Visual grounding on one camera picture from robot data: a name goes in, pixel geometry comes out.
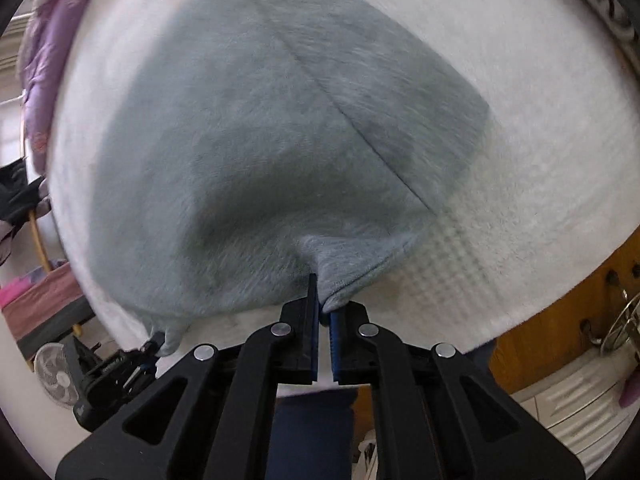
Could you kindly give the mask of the white standing fan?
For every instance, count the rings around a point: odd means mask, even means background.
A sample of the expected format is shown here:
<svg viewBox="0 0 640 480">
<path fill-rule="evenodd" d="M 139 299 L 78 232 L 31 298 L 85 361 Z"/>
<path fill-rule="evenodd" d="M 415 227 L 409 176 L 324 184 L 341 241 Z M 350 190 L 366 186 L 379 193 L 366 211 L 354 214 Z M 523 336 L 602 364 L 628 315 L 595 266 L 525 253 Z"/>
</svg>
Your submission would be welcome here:
<svg viewBox="0 0 640 480">
<path fill-rule="evenodd" d="M 64 346 L 59 342 L 44 344 L 36 352 L 32 364 L 49 399 L 63 408 L 73 408 L 79 396 L 66 361 Z"/>
</svg>

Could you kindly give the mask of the wooden clothes rack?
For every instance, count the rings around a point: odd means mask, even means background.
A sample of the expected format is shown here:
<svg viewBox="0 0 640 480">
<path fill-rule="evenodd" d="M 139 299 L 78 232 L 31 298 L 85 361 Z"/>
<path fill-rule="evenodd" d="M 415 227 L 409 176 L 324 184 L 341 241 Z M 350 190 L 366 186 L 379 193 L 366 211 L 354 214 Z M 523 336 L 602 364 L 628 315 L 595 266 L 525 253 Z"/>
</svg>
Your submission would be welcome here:
<svg viewBox="0 0 640 480">
<path fill-rule="evenodd" d="M 23 112 L 24 105 L 23 103 L 20 103 L 20 105 L 21 105 L 20 107 L 20 111 L 21 111 L 20 154 L 21 154 L 21 158 L 24 158 L 26 160 L 28 180 L 33 181 L 39 178 L 40 176 L 38 176 L 38 174 L 34 174 L 32 171 L 29 170 L 29 164 L 32 161 L 32 155 L 28 154 L 28 144 L 27 144 L 27 138 L 26 138 L 26 132 L 25 132 L 26 128 L 25 128 L 25 119 L 24 119 L 24 112 Z M 36 218 L 34 214 L 30 214 L 29 222 L 25 224 L 26 226 L 28 226 L 29 234 L 30 234 L 30 237 L 32 238 L 32 244 L 34 244 L 34 248 L 35 248 L 35 252 L 37 255 L 37 260 L 40 265 L 40 268 L 43 268 L 47 272 L 50 272 L 52 270 L 52 260 L 49 258 L 46 244 L 44 244 L 44 240 L 38 226 L 38 219 L 39 218 Z"/>
</svg>

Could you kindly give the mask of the grey zip hoodie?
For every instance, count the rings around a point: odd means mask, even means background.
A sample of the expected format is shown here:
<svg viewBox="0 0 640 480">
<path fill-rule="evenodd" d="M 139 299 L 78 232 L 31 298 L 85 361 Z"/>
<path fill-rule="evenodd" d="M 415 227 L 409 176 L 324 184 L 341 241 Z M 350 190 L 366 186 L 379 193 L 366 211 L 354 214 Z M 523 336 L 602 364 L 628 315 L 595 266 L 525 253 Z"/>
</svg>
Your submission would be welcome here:
<svg viewBox="0 0 640 480">
<path fill-rule="evenodd" d="M 334 310 L 422 242 L 489 118 L 364 0 L 190 0 L 100 145 L 91 274 L 163 354 L 311 275 Z"/>
</svg>

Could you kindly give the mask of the black grey hanging jacket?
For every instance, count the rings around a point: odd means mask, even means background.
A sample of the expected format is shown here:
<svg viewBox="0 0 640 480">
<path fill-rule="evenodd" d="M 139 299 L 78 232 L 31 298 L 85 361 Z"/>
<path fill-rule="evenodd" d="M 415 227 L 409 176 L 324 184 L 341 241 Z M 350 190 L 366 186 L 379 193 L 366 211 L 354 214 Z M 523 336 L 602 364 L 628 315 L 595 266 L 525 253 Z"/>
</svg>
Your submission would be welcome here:
<svg viewBox="0 0 640 480">
<path fill-rule="evenodd" d="M 51 210 L 49 191 L 44 177 L 29 181 L 24 158 L 19 158 L 0 169 L 0 263 L 9 259 L 16 234 L 29 215 L 40 218 Z"/>
</svg>

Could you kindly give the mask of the pink grey hanging towel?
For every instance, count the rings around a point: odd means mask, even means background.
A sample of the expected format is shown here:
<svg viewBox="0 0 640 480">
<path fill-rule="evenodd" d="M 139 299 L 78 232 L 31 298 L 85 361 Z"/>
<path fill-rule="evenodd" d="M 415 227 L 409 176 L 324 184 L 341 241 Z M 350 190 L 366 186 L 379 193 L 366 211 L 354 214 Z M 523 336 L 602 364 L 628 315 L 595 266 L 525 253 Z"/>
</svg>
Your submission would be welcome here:
<svg viewBox="0 0 640 480">
<path fill-rule="evenodd" d="M 49 342 L 78 334 L 94 317 L 70 264 L 35 268 L 1 289 L 1 313 L 23 358 L 30 361 Z"/>
</svg>

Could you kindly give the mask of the purple floral duvet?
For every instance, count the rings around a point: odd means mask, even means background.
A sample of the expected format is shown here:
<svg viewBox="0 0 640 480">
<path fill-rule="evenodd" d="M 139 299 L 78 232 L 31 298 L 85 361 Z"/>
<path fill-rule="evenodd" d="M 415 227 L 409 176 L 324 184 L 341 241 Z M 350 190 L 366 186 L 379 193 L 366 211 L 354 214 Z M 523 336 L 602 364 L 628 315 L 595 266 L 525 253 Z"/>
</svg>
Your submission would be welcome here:
<svg viewBox="0 0 640 480">
<path fill-rule="evenodd" d="M 90 0 L 34 0 L 17 57 L 23 125 L 35 172 L 46 173 L 55 103 L 74 38 Z"/>
</svg>

